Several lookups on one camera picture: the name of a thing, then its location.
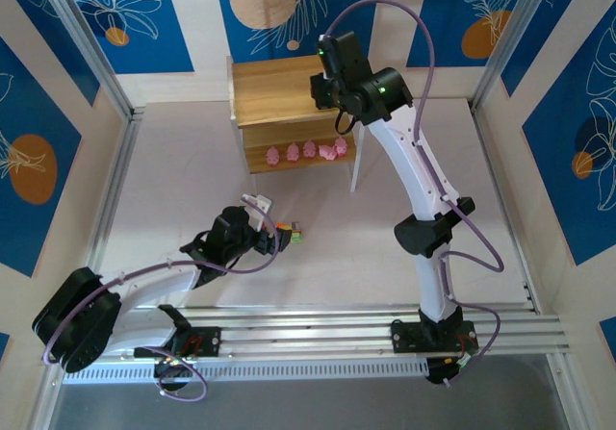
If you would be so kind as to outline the black connector block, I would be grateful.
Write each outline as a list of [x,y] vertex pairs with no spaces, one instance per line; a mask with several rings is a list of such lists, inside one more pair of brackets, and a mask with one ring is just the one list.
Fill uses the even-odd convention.
[[468,354],[460,358],[428,358],[427,380],[435,385],[450,386],[452,382],[461,377],[463,369],[467,367],[472,360],[473,357]]
[[178,392],[193,379],[193,373],[186,366],[170,357],[165,357],[154,366],[153,375],[165,392]]

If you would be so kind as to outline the grey metal panel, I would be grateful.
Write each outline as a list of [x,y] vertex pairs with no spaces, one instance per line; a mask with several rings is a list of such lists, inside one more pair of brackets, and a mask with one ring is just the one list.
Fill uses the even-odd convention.
[[218,382],[179,403],[154,386],[62,387],[50,430],[571,430],[546,360],[489,356],[451,387],[423,378]]

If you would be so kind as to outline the wooden shelf with white frame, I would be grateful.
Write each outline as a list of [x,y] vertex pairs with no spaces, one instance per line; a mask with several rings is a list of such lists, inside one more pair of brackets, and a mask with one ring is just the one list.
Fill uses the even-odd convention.
[[[284,171],[330,162],[316,154],[297,162],[287,161],[291,143],[302,147],[312,140],[317,147],[333,145],[339,136],[334,128],[338,112],[319,110],[310,94],[310,77],[321,72],[316,56],[234,63],[227,59],[230,123],[244,171],[253,192],[258,174]],[[266,152],[275,146],[280,154],[277,166],[266,163]]]

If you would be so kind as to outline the aluminium mounting rail frame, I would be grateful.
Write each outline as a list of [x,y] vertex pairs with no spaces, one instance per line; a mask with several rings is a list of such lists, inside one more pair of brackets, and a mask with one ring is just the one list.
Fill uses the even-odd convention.
[[[324,360],[386,358],[397,355],[391,324],[417,322],[413,306],[351,309],[269,307],[182,308],[192,327],[219,327],[220,358],[244,360]],[[475,326],[479,348],[493,355],[565,353],[570,346],[560,319],[505,306],[497,315],[465,312]]]

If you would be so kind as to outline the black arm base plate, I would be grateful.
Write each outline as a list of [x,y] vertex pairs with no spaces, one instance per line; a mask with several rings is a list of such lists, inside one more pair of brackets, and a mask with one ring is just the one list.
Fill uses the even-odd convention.
[[167,356],[172,353],[182,358],[211,358],[217,357],[221,345],[221,329],[219,327],[190,327],[172,335],[171,339],[162,346],[166,351],[155,353],[146,348],[136,348],[135,358],[155,358]]
[[396,319],[391,324],[391,340],[395,353],[474,354],[479,348],[475,326],[470,321],[463,321],[458,327],[441,328]]

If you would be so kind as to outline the aluminium table edge rail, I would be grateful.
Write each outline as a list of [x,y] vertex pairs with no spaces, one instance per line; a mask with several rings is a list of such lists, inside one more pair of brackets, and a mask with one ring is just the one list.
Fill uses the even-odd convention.
[[113,168],[102,195],[101,207],[95,221],[93,234],[90,238],[90,248],[85,264],[95,274],[100,273],[107,243],[111,234],[117,205],[121,196],[127,171],[134,152],[141,122],[145,113],[145,106],[136,107],[122,133],[120,144],[115,154]]
[[521,276],[523,280],[522,286],[525,291],[525,295],[527,299],[527,302],[526,302],[527,309],[529,311],[534,312],[537,315],[540,315],[542,312],[541,305],[537,303],[536,301],[535,290],[534,290],[532,281],[530,280],[530,276],[528,273],[528,266],[527,266],[526,258],[523,255],[520,242],[516,236],[516,233],[514,230],[514,223],[512,222],[511,216],[506,208],[506,203],[505,203],[505,199],[504,199],[502,188],[501,188],[500,177],[497,172],[497,165],[495,164],[495,158],[490,152],[490,146],[488,143],[488,139],[487,139],[485,130],[482,127],[479,117],[474,112],[471,112],[471,117],[473,119],[478,141],[481,145],[481,149],[483,151],[483,155],[487,163],[487,168],[490,172],[491,181],[492,181],[495,195],[497,197],[499,208],[500,208],[500,213],[503,217],[509,240],[511,241],[513,248],[514,248],[514,253],[515,253],[515,257],[517,261],[517,267],[519,268],[521,272]]

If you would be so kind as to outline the aluminium frame post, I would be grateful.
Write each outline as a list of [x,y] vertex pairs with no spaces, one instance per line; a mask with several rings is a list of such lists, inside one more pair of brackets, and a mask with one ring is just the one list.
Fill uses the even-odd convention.
[[141,120],[144,107],[135,107],[130,102],[75,0],[48,1],[118,112],[129,123]]
[[517,2],[470,100],[471,115],[476,115],[487,100],[541,2],[542,0]]

